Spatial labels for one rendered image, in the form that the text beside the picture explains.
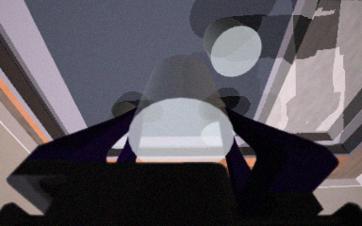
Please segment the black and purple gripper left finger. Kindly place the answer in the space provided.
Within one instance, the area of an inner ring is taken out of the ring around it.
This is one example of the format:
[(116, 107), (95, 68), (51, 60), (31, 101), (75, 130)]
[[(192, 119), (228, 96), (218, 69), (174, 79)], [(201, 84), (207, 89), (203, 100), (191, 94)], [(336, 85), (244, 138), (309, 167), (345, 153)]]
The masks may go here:
[[(129, 130), (137, 107), (108, 121), (43, 143), (26, 159), (71, 159), (74, 162), (107, 162), (107, 152)], [(25, 159), (25, 160), (26, 160)], [(136, 162), (128, 137), (116, 162)]]

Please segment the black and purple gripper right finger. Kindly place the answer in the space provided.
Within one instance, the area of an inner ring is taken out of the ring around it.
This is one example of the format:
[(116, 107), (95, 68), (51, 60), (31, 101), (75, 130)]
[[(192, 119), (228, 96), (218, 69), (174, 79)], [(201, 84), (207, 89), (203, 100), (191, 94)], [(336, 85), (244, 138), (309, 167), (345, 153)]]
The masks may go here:
[(253, 216), (271, 193), (313, 193), (337, 168), (338, 159), (324, 145), (225, 109), (234, 132), (255, 151), (252, 170), (235, 137), (225, 157), (238, 217)]

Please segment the white shallow rectangular tray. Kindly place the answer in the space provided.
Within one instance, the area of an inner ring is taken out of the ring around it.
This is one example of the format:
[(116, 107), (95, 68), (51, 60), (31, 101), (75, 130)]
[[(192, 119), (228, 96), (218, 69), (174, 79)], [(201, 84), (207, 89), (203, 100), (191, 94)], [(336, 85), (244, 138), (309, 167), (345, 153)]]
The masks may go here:
[(305, 0), (258, 121), (335, 141), (361, 110), (362, 0)]

